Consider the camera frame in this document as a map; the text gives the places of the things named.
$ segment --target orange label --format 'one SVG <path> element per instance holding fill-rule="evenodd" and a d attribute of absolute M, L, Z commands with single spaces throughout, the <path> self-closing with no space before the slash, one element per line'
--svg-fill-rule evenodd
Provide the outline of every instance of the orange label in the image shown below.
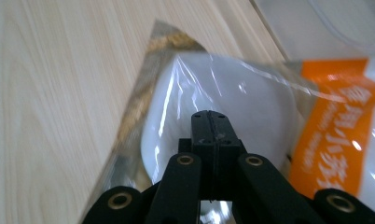
<path fill-rule="evenodd" d="M 289 181 L 307 197 L 319 189 L 353 195 L 360 179 L 375 107 L 375 82 L 367 60 L 303 63 L 302 75 L 316 83 L 317 102 L 299 139 Z"/>

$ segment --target shiny plastic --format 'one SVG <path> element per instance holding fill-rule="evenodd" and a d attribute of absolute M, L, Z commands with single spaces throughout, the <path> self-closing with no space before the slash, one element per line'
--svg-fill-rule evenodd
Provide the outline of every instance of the shiny plastic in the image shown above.
<path fill-rule="evenodd" d="M 287 157 L 292 155 L 310 108 L 318 98 L 333 98 L 318 92 L 299 74 L 291 77 L 274 67 L 207 53 L 177 54 L 159 77 L 141 139 L 142 159 L 152 183 L 161 180 L 168 160 L 177 152 L 178 139 L 190 137 L 190 116 L 205 109 L 226 114 L 249 152 L 267 157 L 287 173 Z M 370 63 L 368 68 L 367 76 L 375 81 L 375 65 Z M 373 118 L 357 196 L 375 210 Z M 229 203 L 203 203 L 201 212 L 201 220 L 226 222 Z"/>

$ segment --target wooden table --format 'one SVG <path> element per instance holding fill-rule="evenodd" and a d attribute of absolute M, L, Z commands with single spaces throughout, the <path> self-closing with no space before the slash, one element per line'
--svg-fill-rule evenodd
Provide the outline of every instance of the wooden table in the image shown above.
<path fill-rule="evenodd" d="M 208 51 L 283 56 L 248 0 L 0 0 L 0 223 L 77 223 L 155 19 Z"/>

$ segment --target snack package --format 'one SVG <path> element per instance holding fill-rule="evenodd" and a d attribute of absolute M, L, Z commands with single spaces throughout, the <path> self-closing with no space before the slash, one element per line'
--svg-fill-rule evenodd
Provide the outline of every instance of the snack package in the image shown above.
<path fill-rule="evenodd" d="M 375 211 L 375 58 L 258 64 L 208 53 L 157 22 L 113 154 L 87 210 L 107 189 L 161 180 L 190 116 L 228 116 L 248 152 L 300 193 L 343 189 Z M 203 223 L 232 223 L 230 203 L 202 202 Z"/>

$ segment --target light wood surface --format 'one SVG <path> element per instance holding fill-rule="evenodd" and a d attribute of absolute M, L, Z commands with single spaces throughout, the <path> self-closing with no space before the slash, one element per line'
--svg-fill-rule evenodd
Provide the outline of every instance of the light wood surface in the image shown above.
<path fill-rule="evenodd" d="M 155 19 L 210 52 L 281 61 L 248 0 L 0 0 L 0 223 L 77 223 Z"/>

